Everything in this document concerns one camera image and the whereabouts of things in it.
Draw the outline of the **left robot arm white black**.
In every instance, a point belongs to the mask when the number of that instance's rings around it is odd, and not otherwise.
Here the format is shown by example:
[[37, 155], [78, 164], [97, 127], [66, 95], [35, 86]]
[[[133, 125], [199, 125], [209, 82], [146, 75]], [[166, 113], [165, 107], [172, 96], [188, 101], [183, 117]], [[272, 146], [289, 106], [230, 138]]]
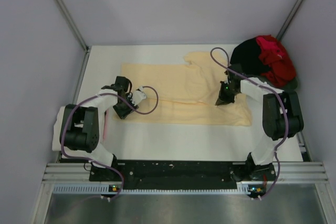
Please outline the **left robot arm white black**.
[[146, 99], [144, 87], [131, 91], [131, 81], [126, 77], [116, 77], [115, 83], [103, 86], [90, 100], [81, 105], [69, 104], [61, 112], [59, 143], [66, 158], [82, 158], [98, 162], [101, 174], [107, 180], [114, 180], [119, 168], [113, 164], [114, 155], [103, 146], [107, 112], [113, 108], [120, 119], [125, 119], [139, 108]]

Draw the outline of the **cream yellow t shirt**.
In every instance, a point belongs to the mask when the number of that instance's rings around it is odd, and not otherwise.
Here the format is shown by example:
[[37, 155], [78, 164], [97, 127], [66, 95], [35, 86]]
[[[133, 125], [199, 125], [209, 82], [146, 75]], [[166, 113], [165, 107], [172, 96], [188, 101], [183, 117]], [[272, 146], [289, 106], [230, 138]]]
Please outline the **cream yellow t shirt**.
[[181, 65], [123, 63], [121, 74], [133, 86], [144, 87], [147, 99], [126, 122], [196, 125], [250, 126], [251, 111], [246, 96], [238, 94], [234, 103], [216, 106], [221, 81], [227, 76], [227, 61], [220, 53], [190, 52]]

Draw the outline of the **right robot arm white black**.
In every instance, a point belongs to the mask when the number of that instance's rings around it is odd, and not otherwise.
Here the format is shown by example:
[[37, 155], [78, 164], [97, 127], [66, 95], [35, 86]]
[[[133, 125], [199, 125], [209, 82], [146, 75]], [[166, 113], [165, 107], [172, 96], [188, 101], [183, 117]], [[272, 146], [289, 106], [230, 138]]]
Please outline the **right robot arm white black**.
[[241, 78], [229, 74], [226, 81], [221, 81], [215, 104], [235, 103], [239, 94], [245, 94], [261, 104], [263, 133], [254, 150], [248, 154], [244, 169], [233, 174], [239, 180], [245, 177], [256, 180], [274, 171], [272, 162], [280, 146], [287, 138], [302, 131], [304, 122], [295, 91], [276, 89], [256, 77]]

